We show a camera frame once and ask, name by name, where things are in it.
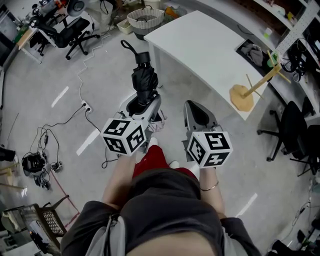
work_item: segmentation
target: white cable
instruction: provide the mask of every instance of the white cable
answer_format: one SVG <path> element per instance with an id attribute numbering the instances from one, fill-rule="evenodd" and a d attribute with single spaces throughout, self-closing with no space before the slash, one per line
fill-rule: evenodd
<path id="1" fill-rule="evenodd" d="M 107 37 L 110 37 L 110 36 L 111 36 L 111 34 L 110 34 L 109 31 L 108 31 L 107 35 L 104 36 L 103 38 L 101 38 L 101 45 L 99 45 L 99 46 L 97 46 L 97 47 L 95 47 L 95 48 L 92 49 L 92 56 L 90 56 L 89 58 L 86 58 L 86 59 L 83 61 L 83 64 L 84 64 L 85 68 L 82 69 L 81 71 L 79 71 L 79 72 L 77 73 L 77 77 L 78 77 L 78 78 L 80 79 L 80 81 L 81 81 L 81 85 L 80 85 L 80 87 L 79 87 L 79 97 L 80 97 L 80 100 L 81 100 L 81 101 L 83 101 L 83 99 L 82 99 L 82 97 L 81 97 L 81 88 L 82 88 L 82 85 L 84 84 L 84 81 L 80 78 L 79 75 L 82 74 L 84 71 L 86 71 L 86 70 L 88 69 L 88 67 L 87 67 L 87 65 L 86 65 L 86 62 L 87 62 L 88 60 L 90 60 L 91 58 L 94 58 L 94 57 L 95 57 L 95 52 L 94 52 L 94 50 L 103 47 L 103 46 L 104 46 L 104 39 L 107 38 Z"/>

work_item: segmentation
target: red shorts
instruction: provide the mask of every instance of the red shorts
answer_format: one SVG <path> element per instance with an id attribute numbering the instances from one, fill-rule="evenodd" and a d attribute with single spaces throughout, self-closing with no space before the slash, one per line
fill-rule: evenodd
<path id="1" fill-rule="evenodd" d="M 142 174 L 144 171 L 158 169 L 158 168 L 170 168 L 170 166 L 166 162 L 165 155 L 161 149 L 161 147 L 157 145 L 152 145 L 142 160 L 137 163 L 134 167 L 133 178 Z M 176 168 L 174 169 L 178 172 L 184 173 L 192 178 L 197 177 L 186 168 Z"/>

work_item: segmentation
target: gray floor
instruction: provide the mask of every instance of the gray floor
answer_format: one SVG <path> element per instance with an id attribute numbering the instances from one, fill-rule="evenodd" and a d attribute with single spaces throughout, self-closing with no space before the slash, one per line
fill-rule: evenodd
<path id="1" fill-rule="evenodd" d="M 100 129 L 108 118 L 119 109 L 121 103 L 134 93 L 131 73 L 135 59 L 130 51 L 122 48 L 120 40 L 126 39 L 136 50 L 147 51 L 148 44 L 138 40 L 134 34 L 124 35 L 112 31 L 112 36 L 104 40 L 103 48 L 95 51 L 95 58 L 87 62 L 88 70 L 82 75 L 84 85 L 82 97 L 94 109 L 89 115 Z M 90 41 L 89 49 L 98 46 L 96 40 Z M 79 99 L 80 81 L 77 72 L 83 67 L 87 57 L 76 52 L 70 61 L 64 56 L 68 49 L 49 47 L 41 65 L 20 52 L 6 74 L 3 124 L 0 142 L 16 150 L 21 159 L 30 150 L 37 127 L 66 121 L 81 106 Z M 256 200 L 240 216 L 252 240 L 265 252 L 270 243 L 288 229 L 300 207 L 308 201 L 309 173 L 297 178 L 303 165 L 290 161 L 280 153 L 274 162 L 266 162 L 273 151 L 277 139 L 269 135 L 258 136 L 256 130 L 276 130 L 276 122 L 269 115 L 270 109 L 280 109 L 279 100 L 267 87 L 249 118 L 244 121 L 216 92 L 166 55 L 161 56 L 164 86 L 158 90 L 162 97 L 161 109 L 168 119 L 165 128 L 155 134 L 163 148 L 168 162 L 177 160 L 186 165 L 186 157 L 181 141 L 185 139 L 183 106 L 186 100 L 195 100 L 217 117 L 225 131 L 229 132 L 234 151 L 228 162 L 217 169 L 220 187 L 229 217 L 236 216 L 257 194 Z M 52 102 L 69 86 L 69 90 L 51 108 Z M 17 115 L 9 140 L 8 134 Z M 101 168 L 104 161 L 105 146 L 97 137 L 83 153 L 76 151 L 94 131 L 86 121 L 84 111 L 77 114 L 67 125 L 52 129 L 60 144 L 59 159 L 63 170 L 55 174 L 76 207 L 81 210 L 89 200 L 100 200 L 105 185 L 112 174 L 115 162 L 107 169 Z M 56 158 L 57 144 L 49 137 L 47 152 L 49 160 Z M 19 184 L 27 186 L 24 204 L 54 203 L 63 193 L 51 177 L 51 189 L 46 191 L 37 187 L 32 178 L 23 173 L 16 178 Z M 20 192 L 11 193 L 18 198 Z M 63 223 L 70 221 L 76 210 L 65 201 L 58 208 Z M 290 242 L 294 232 L 285 241 Z"/>

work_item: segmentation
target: gray shirt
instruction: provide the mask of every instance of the gray shirt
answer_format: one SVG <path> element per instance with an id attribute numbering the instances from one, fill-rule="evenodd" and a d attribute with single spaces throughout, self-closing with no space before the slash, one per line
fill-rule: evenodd
<path id="1" fill-rule="evenodd" d="M 173 169 L 145 171 L 132 180 L 127 203 L 120 212 L 102 202 L 87 202 L 62 238 L 61 254 L 85 256 L 97 230 L 107 226 L 110 214 L 119 213 L 125 222 L 126 253 L 159 236 L 197 232 L 222 256 L 224 227 L 249 256 L 261 256 L 239 218 L 219 220 L 214 208 L 200 198 L 195 178 Z"/>

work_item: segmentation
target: bracelet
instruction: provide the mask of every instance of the bracelet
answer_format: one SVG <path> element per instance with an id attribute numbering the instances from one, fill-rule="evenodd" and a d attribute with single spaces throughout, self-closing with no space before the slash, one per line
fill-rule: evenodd
<path id="1" fill-rule="evenodd" d="M 219 180 L 218 180 L 218 182 L 217 182 L 213 187 L 210 187 L 210 188 L 207 188 L 207 189 L 202 189 L 202 188 L 200 187 L 200 189 L 201 189 L 202 191 L 209 191 L 209 190 L 214 189 L 216 186 L 218 186 L 218 184 L 219 184 Z"/>

